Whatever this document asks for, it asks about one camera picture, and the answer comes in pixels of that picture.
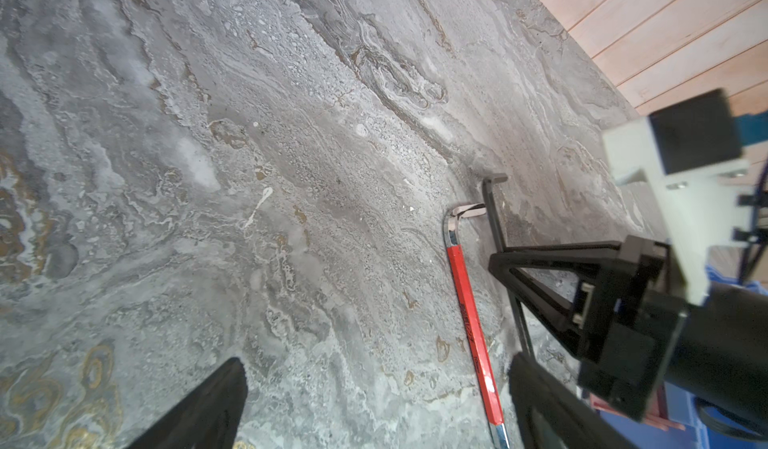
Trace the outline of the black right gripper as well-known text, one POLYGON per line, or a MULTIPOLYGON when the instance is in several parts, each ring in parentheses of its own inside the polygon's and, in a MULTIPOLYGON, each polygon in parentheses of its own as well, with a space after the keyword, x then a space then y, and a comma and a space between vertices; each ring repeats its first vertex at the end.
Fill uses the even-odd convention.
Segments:
POLYGON ((766 430, 766 296, 713 284, 703 304, 690 304, 668 291, 674 267, 667 245, 634 236, 507 247, 488 263, 511 299, 567 352, 577 351, 580 384, 616 411, 643 419, 669 381, 766 430), (573 302, 527 269, 568 272, 592 285, 581 328, 573 302))

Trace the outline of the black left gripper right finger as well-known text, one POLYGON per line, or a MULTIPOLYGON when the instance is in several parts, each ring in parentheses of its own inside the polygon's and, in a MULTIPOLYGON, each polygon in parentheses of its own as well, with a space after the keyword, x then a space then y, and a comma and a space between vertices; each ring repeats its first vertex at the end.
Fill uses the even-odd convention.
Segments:
POLYGON ((526 448, 632 448, 634 445, 541 367, 517 353, 509 390, 526 448))

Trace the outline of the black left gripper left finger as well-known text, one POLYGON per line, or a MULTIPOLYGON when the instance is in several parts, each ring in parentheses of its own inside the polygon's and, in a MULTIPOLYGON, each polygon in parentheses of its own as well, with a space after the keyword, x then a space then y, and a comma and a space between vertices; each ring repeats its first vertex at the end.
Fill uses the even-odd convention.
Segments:
POLYGON ((226 360, 131 448, 232 448, 248 395, 241 360, 226 360))

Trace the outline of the red handled hex key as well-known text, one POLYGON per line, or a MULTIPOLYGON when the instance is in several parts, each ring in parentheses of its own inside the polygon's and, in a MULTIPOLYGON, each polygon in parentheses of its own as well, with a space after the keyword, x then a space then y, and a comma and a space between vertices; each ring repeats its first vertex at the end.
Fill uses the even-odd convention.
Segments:
POLYGON ((443 220, 443 238, 493 446, 510 448, 501 399, 459 241, 461 220, 485 214, 486 207, 482 203, 460 205, 449 210, 443 220))

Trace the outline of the white blue plastic toolbox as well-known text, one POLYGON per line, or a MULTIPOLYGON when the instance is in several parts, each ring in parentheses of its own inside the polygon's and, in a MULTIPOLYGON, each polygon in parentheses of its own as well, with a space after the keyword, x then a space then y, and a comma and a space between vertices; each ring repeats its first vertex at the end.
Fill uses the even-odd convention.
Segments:
POLYGON ((767 290, 709 273, 710 296, 691 310, 645 418, 633 422, 604 400, 587 397, 602 419, 639 447, 767 445, 767 290))

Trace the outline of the black hex key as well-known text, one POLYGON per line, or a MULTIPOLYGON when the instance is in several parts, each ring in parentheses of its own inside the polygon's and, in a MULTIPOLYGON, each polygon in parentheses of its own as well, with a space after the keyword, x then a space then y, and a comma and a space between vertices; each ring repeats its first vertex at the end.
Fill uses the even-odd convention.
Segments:
MULTIPOLYGON (((503 252, 505 244, 505 234, 502 229, 501 218, 494 197, 494 187, 496 184, 501 184, 508 180, 508 176, 503 173, 495 173, 486 176, 482 180, 481 192, 483 201, 486 206, 486 212, 489 219, 491 233, 494 240, 494 245, 497 252, 503 252)), ((504 287, 507 289, 510 305, 516 326, 516 333, 521 345, 521 351, 528 355, 535 357, 528 326, 525 319, 524 310, 521 302, 516 295, 509 289, 506 284, 504 287)))

